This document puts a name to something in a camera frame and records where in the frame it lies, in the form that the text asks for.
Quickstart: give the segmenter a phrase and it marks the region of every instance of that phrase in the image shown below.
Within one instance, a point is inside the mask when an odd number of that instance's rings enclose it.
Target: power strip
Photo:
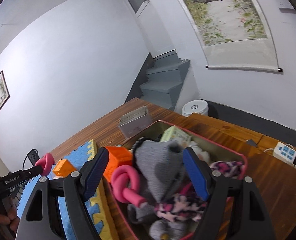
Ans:
[[[296,168],[296,150],[278,142],[273,150],[273,156]]]

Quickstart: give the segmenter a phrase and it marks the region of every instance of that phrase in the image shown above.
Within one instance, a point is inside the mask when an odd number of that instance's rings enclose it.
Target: orange box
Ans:
[[[124,147],[105,147],[109,152],[108,165],[104,171],[104,177],[110,182],[112,173],[122,165],[132,166],[132,154]]]
[[[52,170],[56,176],[67,177],[73,171],[77,169],[67,159],[60,160],[54,169]]]

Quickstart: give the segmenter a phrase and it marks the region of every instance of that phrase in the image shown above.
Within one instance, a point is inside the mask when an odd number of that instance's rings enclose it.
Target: bucket lid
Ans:
[[[204,100],[193,100],[189,103],[186,103],[182,108],[183,114],[192,114],[192,113],[198,113],[198,114],[204,114],[208,110],[208,103]]]

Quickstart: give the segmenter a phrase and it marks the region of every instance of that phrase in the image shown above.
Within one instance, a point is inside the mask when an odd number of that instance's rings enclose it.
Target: white cable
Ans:
[[[286,144],[286,146],[290,146],[292,149],[294,149],[294,147],[291,144]]]
[[[265,152],[267,152],[269,150],[274,150],[274,148],[265,149],[263,152],[265,153]]]

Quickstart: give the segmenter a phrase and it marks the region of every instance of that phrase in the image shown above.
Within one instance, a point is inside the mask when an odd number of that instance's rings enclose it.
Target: white bucket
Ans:
[[[182,115],[188,117],[192,113],[198,113],[208,116],[209,106],[207,101],[204,100],[193,100],[185,104],[182,108]]]

